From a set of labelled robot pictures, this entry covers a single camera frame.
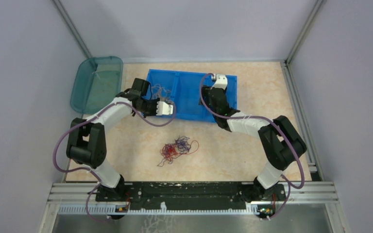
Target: cable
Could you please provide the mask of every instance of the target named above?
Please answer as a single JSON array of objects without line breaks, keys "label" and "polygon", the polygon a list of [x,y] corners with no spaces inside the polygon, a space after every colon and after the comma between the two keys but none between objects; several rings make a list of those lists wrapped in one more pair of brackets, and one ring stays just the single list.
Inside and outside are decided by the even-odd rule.
[{"label": "cable", "polygon": [[289,199],[289,195],[291,193],[291,185],[289,185],[291,183],[291,181],[289,181],[286,176],[284,175],[281,175],[281,177],[288,183],[288,193],[287,193],[287,197],[285,198],[284,202],[282,203],[282,205],[279,207],[279,209],[277,210],[277,212],[274,213],[274,215],[272,215],[271,217],[268,217],[268,218],[261,218],[261,220],[272,220],[273,218],[275,218],[276,216],[278,216],[278,214],[284,209],[284,206],[285,204],[287,203],[288,199]]},{"label": "cable", "polygon": [[126,211],[128,211],[129,205],[131,204],[131,197],[129,196],[129,193],[126,193],[126,195],[128,196],[128,198],[125,201],[125,209],[126,209]]},{"label": "cable", "polygon": [[200,85],[199,85],[199,96],[200,96],[200,100],[203,104],[203,106],[213,115],[217,116],[217,117],[220,117],[220,118],[224,118],[224,119],[250,119],[250,118],[254,118],[254,119],[262,119],[262,120],[265,120],[267,121],[268,123],[270,123],[277,131],[278,133],[282,136],[282,138],[284,139],[284,141],[286,142],[286,144],[288,145],[289,149],[291,150],[292,152],[292,155],[294,156],[295,158],[295,161],[297,162],[297,165],[298,165],[298,168],[300,170],[300,174],[301,174],[301,184],[299,186],[295,186],[293,183],[291,183],[290,181],[288,181],[288,184],[296,189],[301,189],[304,184],[305,184],[305,175],[304,175],[304,171],[302,169],[302,165],[301,165],[301,161],[300,159],[298,158],[298,155],[297,155],[297,152],[295,152],[294,150],[294,147],[291,145],[291,143],[289,142],[288,138],[285,136],[285,134],[282,132],[282,130],[270,119],[264,117],[264,116],[222,116],[222,115],[219,115],[217,113],[214,113],[205,103],[204,99],[203,99],[203,96],[202,96],[202,86],[203,86],[203,81],[205,80],[205,78],[209,75],[212,75],[214,76],[213,73],[207,73],[205,74],[201,81],[200,81]]},{"label": "cable", "polygon": [[152,125],[152,126],[155,126],[155,127],[163,127],[163,126],[166,126],[168,125],[169,123],[171,123],[174,119],[175,119],[175,114],[176,114],[176,106],[175,106],[175,103],[172,102],[172,101],[169,101],[172,105],[173,105],[173,113],[172,113],[172,117],[164,124],[154,124],[150,121],[148,121],[147,119],[145,119],[143,117],[143,115],[138,112],[138,110],[136,110],[132,105],[126,103],[126,102],[116,102],[116,103],[111,103],[109,104],[108,106],[106,106],[104,109],[102,109],[102,111],[100,111],[96,116],[94,116],[93,118],[87,120],[87,121],[84,121],[82,123],[79,123],[77,125],[75,125],[74,127],[70,128],[69,130],[67,130],[64,134],[62,134],[62,136],[59,138],[59,140],[56,142],[55,144],[55,148],[53,149],[53,153],[52,153],[52,163],[54,165],[54,167],[60,171],[60,172],[63,172],[63,173],[69,173],[69,172],[74,172],[74,171],[78,171],[78,170],[87,170],[89,171],[92,175],[95,176],[95,178],[98,180],[99,184],[95,186],[94,189],[92,189],[90,192],[89,192],[89,195],[88,195],[88,198],[86,199],[86,203],[85,203],[85,210],[86,210],[86,214],[93,220],[97,221],[97,222],[105,222],[105,220],[99,220],[99,219],[96,219],[94,218],[90,213],[89,213],[89,210],[88,210],[88,204],[89,204],[89,199],[91,197],[91,195],[95,192],[95,190],[97,190],[99,188],[99,186],[101,185],[101,178],[94,172],[92,171],[91,169],[87,168],[87,167],[77,167],[77,168],[74,168],[74,169],[71,169],[71,170],[64,170],[62,168],[60,168],[60,166],[58,165],[57,161],[56,161],[56,154],[58,153],[58,149],[59,149],[59,145],[61,145],[61,142],[62,140],[64,140],[64,138],[70,134],[72,131],[80,128],[81,126],[84,126],[84,125],[87,125],[89,124],[90,122],[96,120],[97,118],[99,118],[104,112],[106,112],[106,110],[108,110],[109,108],[113,107],[113,106],[116,106],[118,104],[123,104],[123,105],[126,105],[130,108],[132,108],[132,110],[139,116],[141,117],[141,119],[145,122],[147,122],[148,124]]}]

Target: blue tray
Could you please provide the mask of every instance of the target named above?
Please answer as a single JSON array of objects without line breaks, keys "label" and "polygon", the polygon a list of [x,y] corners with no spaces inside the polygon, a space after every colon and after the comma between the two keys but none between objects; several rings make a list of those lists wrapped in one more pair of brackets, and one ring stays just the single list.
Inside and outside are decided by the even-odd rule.
[{"label": "blue tray", "polygon": [[[171,91],[169,99],[176,105],[176,118],[215,123],[212,114],[210,114],[202,105],[198,105],[199,83],[204,75],[205,73],[150,69],[147,81],[151,83],[151,86],[159,84],[166,90]],[[228,79],[226,98],[229,105],[236,109],[237,77],[235,75],[226,75],[226,77]],[[203,84],[212,86],[214,82],[212,82],[211,77],[208,76]],[[148,93],[146,98],[149,99],[150,96],[151,94]]]}]

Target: teal plastic container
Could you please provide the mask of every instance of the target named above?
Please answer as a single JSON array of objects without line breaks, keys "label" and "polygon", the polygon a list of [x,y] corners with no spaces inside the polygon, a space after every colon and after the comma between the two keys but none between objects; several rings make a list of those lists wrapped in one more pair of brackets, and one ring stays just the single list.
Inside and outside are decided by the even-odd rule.
[{"label": "teal plastic container", "polygon": [[79,65],[70,105],[80,114],[94,114],[121,91],[123,63],[118,57],[93,57]]}]

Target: black mounting plate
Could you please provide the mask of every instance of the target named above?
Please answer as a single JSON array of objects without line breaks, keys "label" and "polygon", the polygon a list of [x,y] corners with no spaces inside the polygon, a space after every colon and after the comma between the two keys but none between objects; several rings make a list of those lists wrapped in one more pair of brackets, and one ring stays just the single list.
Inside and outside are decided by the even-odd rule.
[{"label": "black mounting plate", "polygon": [[[245,202],[261,200],[252,182],[131,182],[125,183],[125,194],[131,198],[131,210],[243,210]],[[284,186],[273,188],[276,201],[285,199]],[[111,193],[100,186],[96,201],[126,201],[127,195]],[[263,199],[272,201],[272,197]]]}]

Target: gray wall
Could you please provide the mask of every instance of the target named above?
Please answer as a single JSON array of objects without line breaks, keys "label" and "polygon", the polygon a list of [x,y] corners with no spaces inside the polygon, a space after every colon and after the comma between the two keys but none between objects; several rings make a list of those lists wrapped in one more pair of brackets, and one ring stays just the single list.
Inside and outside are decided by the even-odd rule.
[{"label": "gray wall", "polygon": [[373,232],[373,1],[329,0],[291,67],[352,232]]},{"label": "gray wall", "polygon": [[285,59],[315,0],[62,0],[94,56]]},{"label": "gray wall", "polygon": [[0,1],[0,233],[38,229],[83,59],[49,0]]}]

